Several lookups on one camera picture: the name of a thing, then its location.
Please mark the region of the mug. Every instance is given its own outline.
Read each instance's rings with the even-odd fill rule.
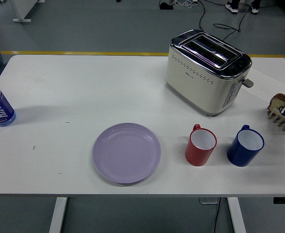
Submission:
[[[194,125],[185,150],[185,157],[190,164],[202,166],[207,162],[216,145],[217,138],[213,132],[201,128],[198,124]]]
[[[244,125],[228,149],[227,157],[236,166],[247,166],[263,147],[261,134]]]

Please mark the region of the black cable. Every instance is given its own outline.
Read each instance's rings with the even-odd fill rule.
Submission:
[[[202,4],[202,6],[203,6],[203,8],[204,8],[204,12],[203,12],[203,15],[202,15],[201,18],[200,18],[200,23],[199,23],[199,27],[200,27],[200,29],[202,29],[202,27],[201,27],[201,20],[202,20],[203,16],[205,15],[206,10],[205,10],[205,6],[203,5],[203,3],[202,3],[200,0],[198,0],[198,1]],[[218,3],[215,3],[215,2],[212,2],[212,1],[208,1],[208,0],[205,0],[205,1],[206,1],[206,2],[209,2],[209,3],[212,3],[212,4],[215,4],[215,5],[218,5],[218,6],[225,6],[225,4],[218,4]],[[252,4],[250,4],[250,5],[245,4],[245,3],[240,3],[240,4],[241,4],[241,5],[246,5],[246,6],[248,6],[249,9],[248,9],[248,11],[245,13],[245,15],[242,17],[241,21],[239,22],[238,29],[233,28],[233,27],[228,26],[228,25],[225,25],[225,24],[220,24],[220,23],[214,23],[214,24],[213,24],[213,26],[216,27],[216,28],[227,29],[227,30],[233,30],[233,32],[231,32],[230,34],[228,34],[228,35],[223,39],[223,41],[224,41],[226,38],[228,38],[230,35],[232,35],[234,32],[241,32],[241,29],[240,29],[241,23],[242,23],[244,17],[246,16],[246,14],[248,14],[249,10],[251,9],[251,5],[252,5]],[[263,7],[261,7],[261,8],[268,8],[268,7],[273,7],[273,6],[276,6],[276,5],[279,5],[279,3],[277,3],[277,4],[275,4],[275,5],[271,5],[271,6],[263,6]]]
[[[202,14],[202,16],[201,16],[201,18],[200,18],[200,22],[199,22],[199,28],[200,28],[202,31],[204,31],[203,28],[201,27],[201,20],[202,20],[202,18],[204,17],[206,10],[205,10],[205,6],[204,6],[204,4],[201,2],[201,0],[198,0],[198,1],[201,3],[202,7],[204,8],[204,13]]]
[[[247,11],[247,12],[244,14],[244,16],[242,17],[241,21],[239,22],[238,29],[233,28],[233,27],[228,26],[228,25],[225,25],[225,24],[220,24],[220,23],[214,23],[214,24],[213,24],[216,28],[222,28],[222,27],[219,27],[219,26],[218,26],[218,25],[220,25],[220,26],[225,26],[225,27],[227,27],[227,28],[222,28],[222,29],[232,29],[232,30],[234,30],[233,32],[231,32],[230,34],[228,34],[228,35],[223,39],[223,41],[224,41],[226,38],[228,38],[230,35],[232,35],[234,32],[241,32],[241,30],[240,30],[241,22],[243,21],[243,19],[244,19],[244,17],[246,16],[246,14],[248,14],[249,10],[250,10],[250,7],[249,7],[248,11]]]
[[[222,199],[222,198],[220,198],[219,204],[218,204],[218,211],[217,211],[217,216],[216,216],[216,221],[215,221],[214,233],[216,233],[216,226],[217,226],[217,220],[218,220],[218,216],[219,216],[219,210],[220,210],[221,199]]]

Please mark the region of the blue cup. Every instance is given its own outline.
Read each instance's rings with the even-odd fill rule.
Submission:
[[[230,162],[236,166],[247,166],[264,147],[264,139],[257,131],[244,125],[237,133],[227,151]]]

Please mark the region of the toaster slot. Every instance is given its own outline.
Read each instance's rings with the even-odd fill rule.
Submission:
[[[217,51],[219,54],[222,54],[228,60],[232,60],[238,56],[235,52],[221,46],[216,41],[210,40],[205,36],[200,36],[196,40]]]
[[[238,57],[237,53],[204,35],[187,41],[181,47],[215,68],[222,68],[225,64]]]
[[[209,63],[210,65],[216,68],[220,68],[226,63],[224,59],[221,59],[216,56],[212,49],[209,49],[206,46],[203,47],[202,45],[200,45],[199,43],[195,43],[194,41],[190,41],[182,46],[192,52],[195,56],[199,57],[203,61]]]

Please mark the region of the gray floor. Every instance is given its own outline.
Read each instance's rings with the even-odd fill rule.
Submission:
[[[9,1],[0,4],[1,51],[167,53],[174,36],[199,29],[204,8],[201,28],[220,39],[231,30],[213,24],[238,29],[248,10],[241,4],[239,13],[232,15],[224,6],[204,0],[204,7],[199,2],[173,11],[160,11],[158,0],[46,0],[36,4],[27,16],[32,22],[26,24],[12,21],[16,16]],[[240,32],[225,41],[252,56],[285,57],[283,2],[262,1],[259,14],[247,13]],[[8,61],[12,56],[3,57]],[[0,232],[48,232],[54,203],[51,197],[0,197]],[[273,204],[273,198],[242,198],[240,205],[247,232],[285,232],[285,205]],[[213,232],[217,209],[200,205],[198,198],[71,198],[63,232]],[[216,232],[233,232],[226,199]]]

